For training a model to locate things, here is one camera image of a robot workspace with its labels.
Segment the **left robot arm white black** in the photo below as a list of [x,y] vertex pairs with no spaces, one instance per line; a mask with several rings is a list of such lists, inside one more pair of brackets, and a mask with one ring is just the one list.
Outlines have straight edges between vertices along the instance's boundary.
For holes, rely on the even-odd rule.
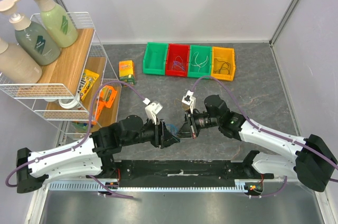
[[117,173],[114,154],[122,147],[149,142],[163,149],[179,141],[165,121],[156,125],[130,115],[71,144],[40,152],[25,147],[17,152],[16,191],[33,192],[44,184],[75,176],[110,179]]

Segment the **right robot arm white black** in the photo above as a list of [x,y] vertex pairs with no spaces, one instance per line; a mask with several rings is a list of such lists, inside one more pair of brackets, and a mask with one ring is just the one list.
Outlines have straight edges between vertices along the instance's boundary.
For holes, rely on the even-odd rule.
[[192,92],[182,98],[185,121],[178,132],[180,138],[196,138],[200,130],[217,127],[227,138],[252,143],[273,152],[255,153],[242,164],[243,175],[255,178],[258,174],[273,174],[297,178],[303,185],[317,192],[326,189],[337,165],[337,159],[324,140],[317,135],[308,138],[285,134],[260,125],[244,115],[231,111],[218,95],[205,98],[206,111],[195,108]]

